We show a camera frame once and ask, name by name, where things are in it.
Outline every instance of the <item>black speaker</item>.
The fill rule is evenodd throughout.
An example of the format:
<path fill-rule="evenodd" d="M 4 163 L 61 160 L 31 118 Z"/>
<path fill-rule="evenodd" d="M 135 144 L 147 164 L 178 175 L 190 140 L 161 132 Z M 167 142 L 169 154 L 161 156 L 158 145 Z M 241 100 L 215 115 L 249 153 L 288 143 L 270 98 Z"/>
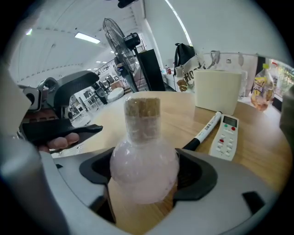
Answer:
<path fill-rule="evenodd" d="M 162 79 L 160 67 L 154 52 L 154 49 L 140 53 L 142 64 L 146 71 L 145 78 L 150 90 L 165 91 L 164 81 Z"/>

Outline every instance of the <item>cork stopper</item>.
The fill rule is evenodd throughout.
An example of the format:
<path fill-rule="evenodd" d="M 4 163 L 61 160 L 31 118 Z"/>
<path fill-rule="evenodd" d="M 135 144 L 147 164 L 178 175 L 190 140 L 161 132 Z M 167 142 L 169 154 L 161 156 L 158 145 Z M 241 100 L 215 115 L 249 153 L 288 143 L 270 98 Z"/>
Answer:
<path fill-rule="evenodd" d="M 129 98 L 124 103 L 129 140 L 144 144 L 160 136 L 160 99 Z"/>
<path fill-rule="evenodd" d="M 159 98 L 131 98 L 126 100 L 124 105 L 126 116 L 131 117 L 159 117 Z"/>

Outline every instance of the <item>white container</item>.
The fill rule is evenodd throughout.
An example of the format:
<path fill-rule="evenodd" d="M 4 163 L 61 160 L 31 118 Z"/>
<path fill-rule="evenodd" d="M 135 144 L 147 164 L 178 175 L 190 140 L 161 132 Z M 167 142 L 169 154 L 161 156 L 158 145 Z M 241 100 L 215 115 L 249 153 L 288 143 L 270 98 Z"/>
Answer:
<path fill-rule="evenodd" d="M 233 115 L 242 75 L 222 70 L 195 70 L 195 105 Z"/>

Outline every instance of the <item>remote control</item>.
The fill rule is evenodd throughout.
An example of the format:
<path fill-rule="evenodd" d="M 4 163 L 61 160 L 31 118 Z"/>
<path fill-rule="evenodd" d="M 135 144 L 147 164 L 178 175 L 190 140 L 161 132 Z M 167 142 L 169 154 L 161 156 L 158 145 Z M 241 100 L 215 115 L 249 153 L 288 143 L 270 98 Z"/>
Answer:
<path fill-rule="evenodd" d="M 209 154 L 231 161 L 237 149 L 239 119 L 223 114 L 220 128 L 212 142 Z"/>

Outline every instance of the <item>plastic bottle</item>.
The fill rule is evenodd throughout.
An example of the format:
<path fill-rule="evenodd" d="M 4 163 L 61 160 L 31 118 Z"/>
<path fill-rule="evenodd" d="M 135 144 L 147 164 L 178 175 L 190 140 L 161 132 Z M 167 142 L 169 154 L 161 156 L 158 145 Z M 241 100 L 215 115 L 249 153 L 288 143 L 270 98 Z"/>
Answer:
<path fill-rule="evenodd" d="M 111 156 L 112 178 L 135 203 L 161 201 L 176 181 L 179 160 L 160 134 L 160 99 L 129 98 L 124 114 L 127 136 Z"/>
<path fill-rule="evenodd" d="M 256 75 L 252 89 L 251 103 L 260 111 L 268 108 L 273 96 L 274 82 L 268 68 L 268 64 L 263 64 L 263 70 Z"/>

